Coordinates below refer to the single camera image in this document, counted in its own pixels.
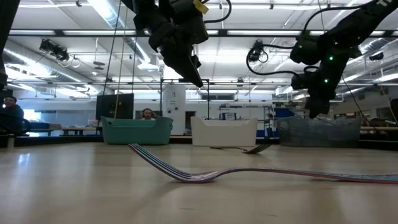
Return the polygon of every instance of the gray bin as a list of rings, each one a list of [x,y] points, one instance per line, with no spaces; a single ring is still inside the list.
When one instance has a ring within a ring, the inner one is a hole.
[[[280,144],[290,147],[356,147],[360,119],[334,121],[283,118],[277,121]]]

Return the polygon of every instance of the ceiling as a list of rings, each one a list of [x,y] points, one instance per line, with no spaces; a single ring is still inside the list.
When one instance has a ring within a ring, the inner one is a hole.
[[[307,19],[317,11],[318,6],[316,0],[273,0],[274,9],[270,10],[270,0],[231,0],[233,3],[233,11],[231,16],[224,22],[216,24],[207,24],[210,29],[284,29],[284,30],[300,30],[303,28]],[[17,12],[12,29],[110,29],[106,21],[100,14],[91,6],[87,6],[87,1],[80,1],[83,7],[46,7],[53,4],[74,4],[75,1],[68,0],[22,0],[20,8]],[[322,6],[325,6],[328,1],[320,0]],[[368,1],[350,1],[350,0],[329,0],[332,6],[345,6],[349,3],[353,5],[363,4]],[[117,8],[119,1],[114,1],[114,6]],[[206,5],[210,8],[209,12],[204,15],[204,20],[219,19],[223,14],[226,14],[227,9],[218,9],[219,0],[211,0]],[[243,6],[256,5],[257,9],[245,9]],[[323,13],[323,23],[325,29],[334,27],[340,19],[348,15],[349,12],[330,11]],[[120,17],[125,18],[126,7],[121,8]],[[128,11],[126,26],[129,29],[135,29],[133,19],[134,13]],[[398,20],[398,12],[393,12],[390,16],[383,20],[377,29],[388,30],[397,29],[396,23]],[[309,29],[322,30],[322,20],[318,16],[311,21]],[[39,50],[42,37],[24,37],[24,36],[10,36],[9,41],[21,46],[18,52],[24,55],[24,50],[43,55]],[[122,82],[135,81],[134,88],[137,89],[156,89],[159,85],[140,85],[139,82],[153,82],[160,80],[160,72],[149,72],[141,70],[138,65],[141,63],[138,59],[134,59],[132,49],[124,45],[123,39],[116,38],[113,48],[113,56],[110,58],[109,52],[113,44],[112,37],[101,37],[98,39],[97,56],[96,52],[96,38],[93,37],[46,37],[53,43],[68,49],[71,55],[75,55],[80,60],[80,66],[75,68],[79,63],[75,60],[67,69],[74,71],[88,80],[94,82],[103,82],[105,80],[106,71],[109,66],[109,76],[116,82],[121,76]],[[147,55],[158,56],[147,43],[148,37],[137,37],[137,43]],[[236,82],[238,78],[243,78],[246,82],[289,82],[290,74],[271,75],[261,77],[249,73],[246,67],[246,54],[252,47],[257,37],[210,37],[206,42],[197,46],[197,53],[202,66],[199,69],[202,78],[210,79],[213,82]],[[291,46],[294,45],[295,39],[292,37],[263,37],[261,40],[265,44],[276,44]],[[302,71],[304,64],[296,64],[289,60],[289,50],[269,49],[269,61],[261,65],[262,72],[273,72],[274,70],[293,70]],[[396,58],[395,47],[389,47],[386,51],[386,56],[383,61],[365,63],[365,59],[359,59],[351,62],[345,71],[345,76],[355,75],[358,72],[366,71],[369,67],[378,66],[385,63],[389,59]],[[44,56],[46,59],[53,61],[53,68],[61,67],[57,64],[55,59],[50,55]],[[106,65],[104,70],[95,70],[93,61],[103,62]],[[69,62],[62,63],[64,66],[70,64]],[[369,75],[365,74],[355,79],[355,82],[366,82]],[[28,79],[18,78],[16,81],[29,81]],[[264,85],[258,86],[256,90],[275,90],[278,85]],[[109,86],[110,89],[117,89],[116,85]],[[120,88],[130,89],[131,86],[122,85]],[[227,88],[232,89],[236,86],[218,86],[212,88]]]

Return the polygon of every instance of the fork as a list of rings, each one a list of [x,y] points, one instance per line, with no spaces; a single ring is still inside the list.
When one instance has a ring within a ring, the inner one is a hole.
[[[351,175],[351,174],[331,174],[327,172],[314,172],[305,170],[290,170],[290,169],[275,169],[275,168],[257,168],[257,167],[235,167],[230,169],[223,169],[219,171],[203,172],[200,174],[190,174],[179,170],[151,154],[138,144],[129,144],[130,149],[142,157],[145,161],[153,165],[158,170],[183,183],[206,183],[211,180],[233,172],[257,171],[257,172],[272,172],[279,174],[294,174],[304,175],[310,177],[322,177],[327,179],[344,180],[350,182],[367,182],[377,184],[398,184],[398,175]]]
[[[247,149],[244,149],[244,148],[241,148],[241,147],[215,147],[215,146],[210,146],[210,148],[211,149],[240,149],[241,152],[245,153],[245,154],[257,154],[257,153],[260,153],[260,152],[268,149],[269,146],[271,146],[271,145],[272,144],[262,144],[262,145],[254,147],[254,148],[252,148],[250,150],[247,150]]]

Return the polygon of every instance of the person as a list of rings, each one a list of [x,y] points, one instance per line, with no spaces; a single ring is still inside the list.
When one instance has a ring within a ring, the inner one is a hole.
[[[155,118],[153,118],[153,116],[154,116],[154,112],[151,109],[146,108],[146,109],[142,110],[142,120],[153,121],[153,120],[155,120]]]
[[[0,108],[0,129],[11,131],[22,131],[24,110],[17,105],[17,98],[7,96],[4,98],[4,108]]]

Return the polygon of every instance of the teal bin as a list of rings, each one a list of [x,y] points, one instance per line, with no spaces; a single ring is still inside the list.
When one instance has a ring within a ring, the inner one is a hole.
[[[113,119],[101,117],[106,144],[164,145],[170,141],[173,120],[157,118],[155,121]]]

